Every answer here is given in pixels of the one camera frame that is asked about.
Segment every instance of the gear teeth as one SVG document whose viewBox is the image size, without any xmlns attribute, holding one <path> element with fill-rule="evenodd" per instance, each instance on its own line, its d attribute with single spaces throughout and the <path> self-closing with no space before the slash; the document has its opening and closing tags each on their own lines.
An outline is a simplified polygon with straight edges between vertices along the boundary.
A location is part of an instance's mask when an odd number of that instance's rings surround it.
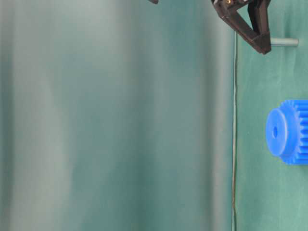
<svg viewBox="0 0 308 231">
<path fill-rule="evenodd" d="M 300 140 L 294 154 L 282 160 L 290 165 L 308 164 L 308 101 L 287 100 L 282 104 L 292 107 L 295 111 L 295 116 L 300 121 L 298 126 Z"/>
<path fill-rule="evenodd" d="M 308 163 L 308 102 L 294 101 L 295 111 L 299 117 L 300 141 L 295 149 L 294 163 Z"/>
</svg>

